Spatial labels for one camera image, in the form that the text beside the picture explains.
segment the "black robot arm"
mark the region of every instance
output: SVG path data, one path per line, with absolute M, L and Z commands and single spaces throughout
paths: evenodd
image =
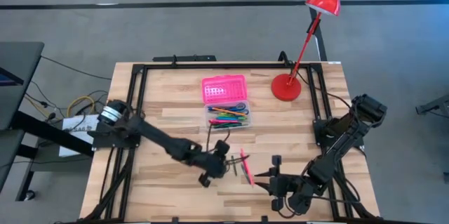
M 387 107 L 368 95 L 355 97 L 349 112 L 340 119 L 330 120 L 319 132 L 328 138 L 333 138 L 333 145 L 325 154 L 311 160 L 300 175 L 280 173 L 281 157 L 274 156 L 273 168 L 256 176 L 269 176 L 269 184 L 258 183 L 274 195 L 272 209 L 279 211 L 288 192 L 293 195 L 288 198 L 288 205 L 296 214 L 304 214 L 309 210 L 314 195 L 322 196 L 329 183 L 336 175 L 335 168 L 343 156 L 371 128 L 379 126 L 385 117 Z
M 108 125 L 108 132 L 92 132 L 92 136 L 108 133 L 107 137 L 119 137 L 126 140 L 130 136 L 144 136 L 164 148 L 174 160 L 188 166 L 196 166 L 205 171 L 199 178 L 204 187 L 210 185 L 208 177 L 222 178 L 226 172 L 226 154 L 229 145 L 223 140 L 217 141 L 214 151 L 204 152 L 202 146 L 186 138 L 173 138 L 162 130 L 147 123 L 142 117 L 133 114 L 132 108 L 125 102 L 113 100 L 107 103 L 98 116 L 100 123 Z

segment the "pink pencil case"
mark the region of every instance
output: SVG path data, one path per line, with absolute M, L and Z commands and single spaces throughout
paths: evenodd
M 230 127 L 229 129 L 240 129 L 252 125 L 245 76 L 238 74 L 204 78 L 201 80 L 201 90 L 203 91 L 207 129 L 210 126 L 209 121 L 216 119 L 219 113 L 209 112 L 209 107 L 236 107 L 241 104 L 244 104 L 245 109 L 248 111 L 246 120 L 242 121 L 241 126 Z M 228 128 L 212 128 L 213 131 L 223 129 L 227 130 Z

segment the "gray floor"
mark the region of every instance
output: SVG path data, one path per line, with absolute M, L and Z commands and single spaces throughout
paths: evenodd
M 0 0 L 0 4 L 93 4 L 201 0 Z M 448 120 L 417 116 L 415 106 L 449 93 L 449 6 L 344 6 L 321 22 L 329 60 L 342 61 L 352 96 L 369 93 L 388 106 L 384 124 L 366 137 L 366 152 L 382 216 L 446 223 Z M 219 60 L 294 58 L 309 26 L 306 7 L 0 11 L 0 40 L 43 41 L 43 54 L 110 76 L 118 61 L 213 54 Z M 318 60 L 316 46 L 305 60 Z M 109 82 L 42 61 L 34 81 L 56 104 Z M 40 97 L 34 86 L 29 93 Z M 22 110 L 39 117 L 24 103 Z M 28 138 L 33 144 L 35 139 Z M 40 173 L 31 202 L 14 202 L 25 171 L 13 166 L 0 195 L 1 223 L 53 223 L 78 217 L 88 170 Z

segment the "wooden table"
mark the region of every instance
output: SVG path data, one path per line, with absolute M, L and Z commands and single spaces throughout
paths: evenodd
M 116 64 L 109 91 L 110 100 L 126 100 L 133 63 Z M 145 120 L 173 137 L 188 138 L 205 145 L 208 128 L 204 119 L 201 79 L 221 74 L 243 74 L 248 85 L 253 127 L 231 132 L 227 141 L 231 146 L 228 157 L 231 154 L 237 157 L 242 147 L 250 154 L 248 164 L 256 174 L 267 171 L 272 166 L 271 156 L 280 154 L 283 157 L 281 171 L 299 174 L 310 159 L 321 153 L 315 145 L 312 131 L 314 112 L 311 95 L 307 85 L 301 81 L 302 93 L 298 99 L 293 102 L 277 100 L 270 84 L 280 73 L 288 73 L 288 70 L 150 70 L 143 104 Z M 305 70 L 300 70 L 300 73 L 307 77 Z M 323 62 L 323 73 L 328 92 L 349 102 L 341 64 Z M 137 89 L 134 101 L 137 100 Z M 334 116 L 347 113 L 341 101 L 329 98 Z M 223 139 L 226 133 L 213 133 L 210 145 Z M 95 153 L 80 217 L 89 214 L 98 203 L 108 155 L 108 149 Z M 378 215 L 363 155 L 351 150 L 344 157 L 343 164 L 347 178 L 361 195 L 363 205 Z M 198 182 L 202 172 L 200 169 L 173 161 L 161 147 L 143 138 L 135 155 L 126 221 L 171 221 L 173 216 L 179 217 L 180 221 L 259 221 L 263 215 L 268 216 L 269 220 L 285 220 L 271 210 L 272 197 L 262 188 L 248 185 L 242 170 L 237 170 L 238 176 L 231 169 L 223 179 L 213 179 L 209 188 L 203 188 Z M 118 191 L 117 195 L 116 198 L 120 198 L 121 192 Z M 337 189 L 337 197 L 341 198 L 340 195 Z M 118 215 L 118 205 L 116 200 L 112 216 Z M 343 216 L 343 205 L 340 204 L 339 208 Z M 314 199 L 307 214 L 288 220 L 332 220 L 329 202 Z

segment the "pink marker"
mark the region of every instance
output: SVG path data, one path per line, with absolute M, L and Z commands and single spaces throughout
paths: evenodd
M 249 166 L 248 166 L 248 163 L 246 162 L 246 159 L 243 159 L 244 157 L 245 157 L 246 155 L 245 155 L 245 152 L 243 151 L 243 148 L 241 148 L 240 149 L 240 157 L 242 158 L 242 162 L 243 162 L 243 167 L 245 167 L 245 171 L 246 171 L 246 174 L 248 174 L 248 177 L 250 178 L 250 184 L 252 185 L 252 186 L 254 186 L 254 180 L 253 180 L 253 176 L 251 175 L 251 172 L 250 172 L 250 168 L 249 168 Z
M 228 121 L 224 119 L 209 119 L 209 123 L 211 124 L 220 124 L 220 123 L 240 123 L 239 121 Z

